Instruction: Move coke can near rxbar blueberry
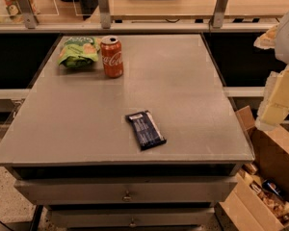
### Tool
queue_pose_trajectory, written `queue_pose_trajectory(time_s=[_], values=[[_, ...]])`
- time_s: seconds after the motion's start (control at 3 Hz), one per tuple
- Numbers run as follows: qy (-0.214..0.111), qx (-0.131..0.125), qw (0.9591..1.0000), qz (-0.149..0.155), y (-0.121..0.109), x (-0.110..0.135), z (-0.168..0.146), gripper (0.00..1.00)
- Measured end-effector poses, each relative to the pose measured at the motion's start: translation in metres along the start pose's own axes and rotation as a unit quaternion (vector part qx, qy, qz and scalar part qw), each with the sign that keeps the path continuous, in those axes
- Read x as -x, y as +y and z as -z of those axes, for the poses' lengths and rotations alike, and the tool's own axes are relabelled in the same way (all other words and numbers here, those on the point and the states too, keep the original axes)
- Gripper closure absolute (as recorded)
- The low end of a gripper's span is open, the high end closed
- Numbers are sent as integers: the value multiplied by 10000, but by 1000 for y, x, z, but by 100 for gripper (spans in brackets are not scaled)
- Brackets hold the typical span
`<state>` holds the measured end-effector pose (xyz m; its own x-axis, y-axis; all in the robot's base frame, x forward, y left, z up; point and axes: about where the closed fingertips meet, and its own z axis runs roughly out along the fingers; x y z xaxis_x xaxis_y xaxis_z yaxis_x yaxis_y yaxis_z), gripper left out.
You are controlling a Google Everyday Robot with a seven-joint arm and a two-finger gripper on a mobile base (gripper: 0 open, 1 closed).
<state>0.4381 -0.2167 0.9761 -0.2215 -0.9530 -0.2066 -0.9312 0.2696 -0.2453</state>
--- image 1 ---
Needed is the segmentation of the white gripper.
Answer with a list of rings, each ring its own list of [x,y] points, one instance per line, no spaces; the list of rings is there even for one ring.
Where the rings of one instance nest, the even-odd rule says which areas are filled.
[[[289,115],[289,11],[277,25],[258,37],[260,49],[275,49],[276,58],[288,64],[280,73],[272,71],[266,81],[255,126],[261,131],[275,129]]]

